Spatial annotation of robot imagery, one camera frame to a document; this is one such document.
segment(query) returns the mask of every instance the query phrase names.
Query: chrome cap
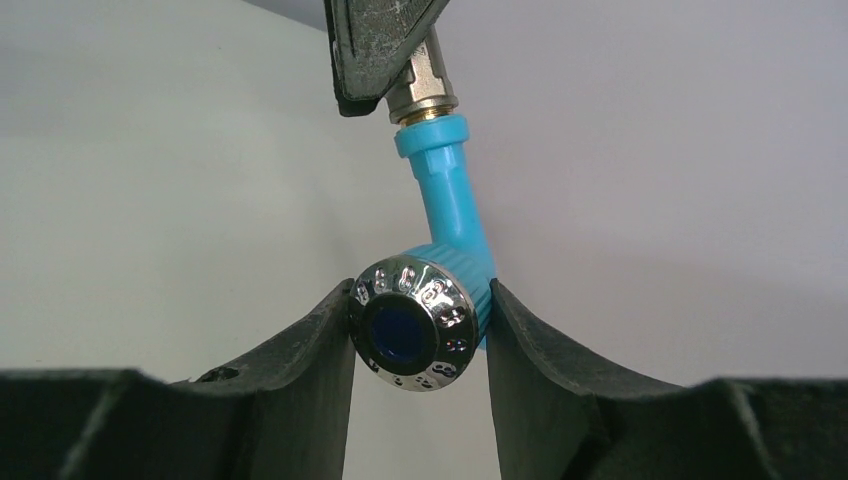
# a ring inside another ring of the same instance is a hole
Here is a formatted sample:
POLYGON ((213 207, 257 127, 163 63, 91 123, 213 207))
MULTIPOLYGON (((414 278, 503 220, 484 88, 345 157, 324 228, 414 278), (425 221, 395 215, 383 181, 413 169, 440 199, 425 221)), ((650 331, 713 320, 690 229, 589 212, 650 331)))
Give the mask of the chrome cap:
POLYGON ((445 268, 410 255, 387 258, 356 279, 351 339, 369 368, 404 390, 450 385, 474 356, 471 297, 445 268))

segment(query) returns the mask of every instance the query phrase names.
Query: black plastic part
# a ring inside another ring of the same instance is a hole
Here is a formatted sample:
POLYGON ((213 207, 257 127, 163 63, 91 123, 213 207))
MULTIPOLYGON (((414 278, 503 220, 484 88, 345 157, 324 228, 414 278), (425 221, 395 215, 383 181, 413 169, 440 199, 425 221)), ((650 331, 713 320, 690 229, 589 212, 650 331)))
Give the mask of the black plastic part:
POLYGON ((342 478, 351 284, 194 383, 136 371, 0 372, 0 478, 342 478))
POLYGON ((372 113, 448 0, 324 0, 339 113, 372 113))
POLYGON ((684 389, 595 354, 497 280, 492 293, 487 357, 504 480, 848 478, 848 381, 684 389))

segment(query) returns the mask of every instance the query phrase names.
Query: blue plastic pipe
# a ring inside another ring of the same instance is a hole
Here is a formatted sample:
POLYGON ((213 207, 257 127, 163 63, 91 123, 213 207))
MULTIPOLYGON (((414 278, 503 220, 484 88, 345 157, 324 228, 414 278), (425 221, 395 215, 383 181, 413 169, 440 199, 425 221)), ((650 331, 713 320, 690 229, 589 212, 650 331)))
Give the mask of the blue plastic pipe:
POLYGON ((421 187, 433 241, 407 253, 454 274, 470 293, 484 332, 491 309, 489 282, 496 270, 465 165, 468 138, 467 120, 452 114, 402 128, 395 145, 421 187))

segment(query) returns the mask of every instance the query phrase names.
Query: metal connector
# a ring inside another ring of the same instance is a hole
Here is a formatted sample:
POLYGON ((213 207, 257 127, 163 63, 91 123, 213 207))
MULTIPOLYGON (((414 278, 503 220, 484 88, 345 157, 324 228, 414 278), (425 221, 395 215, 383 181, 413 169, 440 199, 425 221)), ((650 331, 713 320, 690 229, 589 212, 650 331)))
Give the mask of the metal connector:
POLYGON ((403 126, 448 115, 459 105, 445 71, 435 29, 415 49, 386 93, 389 120, 403 126))

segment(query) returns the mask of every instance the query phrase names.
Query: wall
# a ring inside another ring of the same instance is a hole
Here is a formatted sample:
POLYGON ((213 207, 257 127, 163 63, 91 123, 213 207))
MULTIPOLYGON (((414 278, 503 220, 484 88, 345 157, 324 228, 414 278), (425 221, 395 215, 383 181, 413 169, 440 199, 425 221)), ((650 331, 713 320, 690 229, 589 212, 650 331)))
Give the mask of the wall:
MULTIPOLYGON (((439 33, 502 280, 664 380, 848 375, 844 2, 486 5, 439 33)), ((320 31, 238 0, 0 13, 0 367, 196 377, 426 238, 320 31)), ((360 365, 346 478, 496 478, 484 360, 428 395, 360 365)))

